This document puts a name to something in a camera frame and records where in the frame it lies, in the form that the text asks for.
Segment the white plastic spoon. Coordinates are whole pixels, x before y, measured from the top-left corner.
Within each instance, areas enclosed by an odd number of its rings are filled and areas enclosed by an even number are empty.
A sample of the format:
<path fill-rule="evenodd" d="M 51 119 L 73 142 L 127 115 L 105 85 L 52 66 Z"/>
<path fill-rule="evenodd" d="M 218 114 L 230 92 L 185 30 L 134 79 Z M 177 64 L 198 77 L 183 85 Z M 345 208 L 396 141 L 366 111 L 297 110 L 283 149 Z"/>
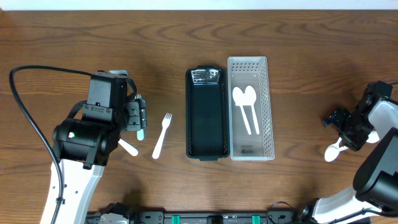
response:
<path fill-rule="evenodd" d="M 366 140 L 366 142 L 370 143 L 370 144 L 374 144 L 376 142 L 378 142 L 380 140 L 378 133 L 376 131 L 371 131 L 368 135 L 368 139 Z"/>
<path fill-rule="evenodd" d="M 341 151 L 345 151 L 348 149 L 347 146 L 340 146 L 340 143 L 342 142 L 342 138 L 339 137 L 338 140 L 334 143 L 331 144 L 327 147 L 325 151 L 324 158 L 327 162 L 332 162 L 334 161 L 338 155 L 340 154 Z"/>
<path fill-rule="evenodd" d="M 253 118 L 253 121 L 254 121 L 254 127 L 255 127 L 255 130 L 256 130 L 256 134 L 259 134 L 260 133 L 259 124 L 258 124 L 258 120 L 257 120 L 256 110 L 255 110 L 255 107 L 254 107 L 254 104 L 255 104 L 256 99 L 257 99 L 257 95 L 256 95 L 255 89 L 252 86 L 248 85 L 246 87 L 246 89 L 245 89 L 245 97 L 246 97 L 248 103 L 251 105 L 252 118 Z"/>
<path fill-rule="evenodd" d="M 239 88 L 239 87 L 234 87 L 233 88 L 233 100 L 235 102 L 235 104 L 240 107 L 241 113 L 242 113 L 242 117 L 243 117 L 243 121 L 244 121 L 244 125 L 246 127 L 246 131 L 248 132 L 249 135 L 252 134 L 251 132 L 251 128 L 249 127 L 249 122 L 245 113 L 245 110 L 243 108 L 244 106 L 244 93 L 243 91 Z"/>

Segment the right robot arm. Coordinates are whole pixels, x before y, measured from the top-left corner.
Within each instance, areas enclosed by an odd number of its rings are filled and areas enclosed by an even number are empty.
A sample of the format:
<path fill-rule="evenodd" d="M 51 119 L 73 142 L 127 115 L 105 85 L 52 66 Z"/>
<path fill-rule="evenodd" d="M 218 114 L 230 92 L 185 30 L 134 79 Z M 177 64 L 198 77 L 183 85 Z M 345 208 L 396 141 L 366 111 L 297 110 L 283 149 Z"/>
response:
<path fill-rule="evenodd" d="M 303 213 L 309 223 L 357 223 L 381 216 L 397 217 L 397 102 L 391 99 L 393 85 L 382 81 L 367 85 L 362 98 L 350 112 L 338 108 L 323 124 L 339 131 L 337 142 L 327 147 L 331 162 L 341 151 L 360 150 L 366 143 L 376 147 L 357 170 L 347 189 L 320 198 Z"/>

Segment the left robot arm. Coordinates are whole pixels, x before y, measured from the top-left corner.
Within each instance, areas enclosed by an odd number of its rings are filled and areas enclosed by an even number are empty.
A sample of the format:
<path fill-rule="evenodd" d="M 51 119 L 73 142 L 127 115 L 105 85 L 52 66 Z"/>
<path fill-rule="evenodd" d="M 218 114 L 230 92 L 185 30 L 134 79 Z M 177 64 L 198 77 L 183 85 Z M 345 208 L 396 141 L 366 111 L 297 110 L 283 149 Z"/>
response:
<path fill-rule="evenodd" d="M 41 223 L 84 223 L 91 198 L 109 155 L 121 146 L 132 156 L 139 151 L 121 138 L 135 131 L 143 139 L 146 101 L 140 95 L 122 106 L 126 123 L 112 124 L 113 108 L 77 103 L 53 132 L 56 160 L 51 166 L 49 194 Z"/>

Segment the white fork under arm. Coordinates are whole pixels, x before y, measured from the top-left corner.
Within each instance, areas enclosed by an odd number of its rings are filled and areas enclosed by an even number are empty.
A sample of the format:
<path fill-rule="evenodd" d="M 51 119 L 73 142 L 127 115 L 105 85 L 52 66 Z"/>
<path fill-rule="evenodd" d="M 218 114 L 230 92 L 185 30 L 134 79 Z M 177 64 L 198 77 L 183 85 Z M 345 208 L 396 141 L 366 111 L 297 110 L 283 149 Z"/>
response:
<path fill-rule="evenodd" d="M 120 139 L 120 140 L 118 141 L 118 143 L 119 143 L 119 145 L 120 145 L 121 147 L 123 147 L 131 156 L 134 156 L 134 157 L 135 157 L 135 156 L 138 155 L 139 151 L 138 151 L 133 145 L 129 144 L 129 143 L 126 142 L 125 140 Z"/>

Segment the clear white plastic basket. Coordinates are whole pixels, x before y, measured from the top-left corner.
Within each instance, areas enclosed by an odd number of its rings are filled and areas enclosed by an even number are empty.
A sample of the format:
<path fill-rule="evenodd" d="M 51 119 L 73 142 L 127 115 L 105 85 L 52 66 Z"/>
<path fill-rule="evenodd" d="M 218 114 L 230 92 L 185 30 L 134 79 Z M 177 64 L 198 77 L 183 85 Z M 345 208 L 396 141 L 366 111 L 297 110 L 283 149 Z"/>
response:
<path fill-rule="evenodd" d="M 251 105 L 245 97 L 245 89 L 252 86 L 257 95 L 254 104 L 259 124 L 256 134 Z M 240 107 L 233 100 L 233 88 L 244 93 L 244 110 L 251 128 L 249 135 L 244 125 Z M 269 161 L 275 158 L 274 135 L 271 112 L 271 95 L 267 58 L 228 58 L 228 100 L 229 100 L 229 144 L 230 155 L 235 161 Z"/>

